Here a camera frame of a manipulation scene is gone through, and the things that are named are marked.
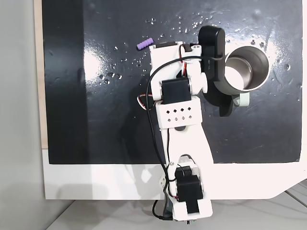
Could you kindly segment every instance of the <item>stainless steel cup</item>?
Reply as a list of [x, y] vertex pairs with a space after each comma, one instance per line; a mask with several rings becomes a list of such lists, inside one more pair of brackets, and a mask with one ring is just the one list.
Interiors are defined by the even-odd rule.
[[228, 53], [225, 75], [215, 81], [216, 88], [233, 97], [236, 106], [249, 105], [249, 92], [261, 87], [270, 73], [269, 59], [254, 46], [241, 46]]

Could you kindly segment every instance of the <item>black surface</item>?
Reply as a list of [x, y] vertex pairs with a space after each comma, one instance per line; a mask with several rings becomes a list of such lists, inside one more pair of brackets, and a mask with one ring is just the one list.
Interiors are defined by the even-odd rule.
[[273, 60], [249, 107], [220, 117], [229, 112], [229, 98], [213, 85], [201, 96], [214, 162], [298, 161], [301, 0], [43, 0], [49, 162], [158, 163], [136, 101], [145, 92], [150, 56], [135, 47], [146, 37], [196, 43], [200, 22], [224, 28], [227, 45], [254, 39]]

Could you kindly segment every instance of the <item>purple block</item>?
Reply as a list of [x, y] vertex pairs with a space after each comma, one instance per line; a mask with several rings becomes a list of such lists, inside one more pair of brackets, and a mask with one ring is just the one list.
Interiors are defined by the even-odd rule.
[[144, 49], [145, 47], [151, 45], [152, 43], [154, 43], [152, 38], [148, 38], [147, 40], [137, 44], [137, 48], [138, 50]]

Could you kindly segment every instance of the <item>white frame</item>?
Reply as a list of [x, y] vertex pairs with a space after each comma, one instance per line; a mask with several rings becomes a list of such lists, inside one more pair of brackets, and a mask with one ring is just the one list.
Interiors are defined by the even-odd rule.
[[[303, 12], [307, 4], [303, 3]], [[37, 52], [38, 92], [42, 140], [46, 139], [46, 108], [42, 86], [41, 1], [35, 0], [35, 37]], [[303, 56], [306, 52], [303, 43]], [[303, 67], [307, 66], [303, 58]], [[303, 68], [303, 79], [306, 78]], [[307, 88], [303, 87], [303, 112], [307, 115]], [[268, 199], [307, 178], [307, 121], [302, 119], [302, 148], [300, 162], [262, 164], [214, 164], [210, 189], [211, 199]], [[139, 200], [163, 199], [159, 178], [160, 165], [52, 165], [48, 150], [42, 144], [46, 199]]]

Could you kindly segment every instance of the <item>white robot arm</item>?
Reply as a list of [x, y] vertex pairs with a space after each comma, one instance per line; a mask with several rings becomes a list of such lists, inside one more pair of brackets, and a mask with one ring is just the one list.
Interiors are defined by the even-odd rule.
[[[150, 46], [151, 75], [163, 64], [187, 56], [201, 56], [200, 45], [172, 42]], [[212, 215], [210, 201], [211, 150], [202, 129], [201, 102], [207, 92], [200, 59], [167, 65], [151, 80], [164, 146], [167, 176], [160, 186], [173, 205], [173, 219], [196, 220]]]

